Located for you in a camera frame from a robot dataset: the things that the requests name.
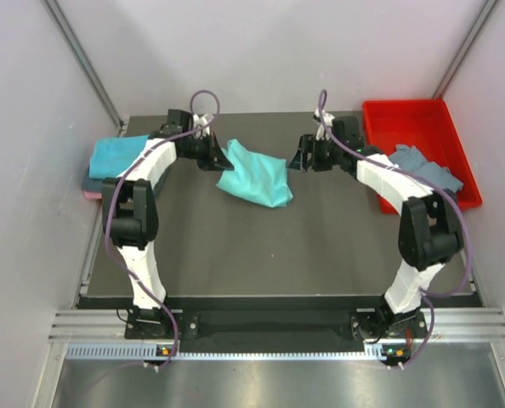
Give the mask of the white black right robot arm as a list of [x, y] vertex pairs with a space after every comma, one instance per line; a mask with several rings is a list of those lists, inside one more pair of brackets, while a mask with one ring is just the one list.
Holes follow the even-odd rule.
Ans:
[[420, 309], [434, 277], [463, 248], [462, 226], [452, 207], [454, 195], [437, 191], [399, 168], [376, 146], [365, 146], [356, 135], [354, 116], [316, 110], [315, 134], [301, 136], [289, 167], [307, 172], [340, 167], [356, 181], [374, 190], [400, 217], [400, 267], [382, 295], [373, 316], [355, 322], [355, 335], [376, 343], [404, 331]]

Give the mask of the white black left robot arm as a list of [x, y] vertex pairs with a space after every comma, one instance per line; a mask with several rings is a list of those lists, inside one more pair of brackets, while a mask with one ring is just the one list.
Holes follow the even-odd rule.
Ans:
[[119, 253], [133, 288], [127, 339], [162, 339], [179, 333], [156, 264], [159, 218], [155, 189], [179, 158], [195, 161], [203, 171], [232, 169], [210, 129], [213, 119], [210, 114], [170, 110], [166, 122], [147, 137], [132, 164], [102, 184], [106, 249]]

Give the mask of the turquoise t-shirt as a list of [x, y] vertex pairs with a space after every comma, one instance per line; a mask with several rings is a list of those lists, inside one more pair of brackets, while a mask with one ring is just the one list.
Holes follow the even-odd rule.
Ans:
[[293, 199], [285, 159], [250, 151], [237, 139], [223, 152], [234, 169], [222, 172], [220, 190], [267, 208], [286, 207]]

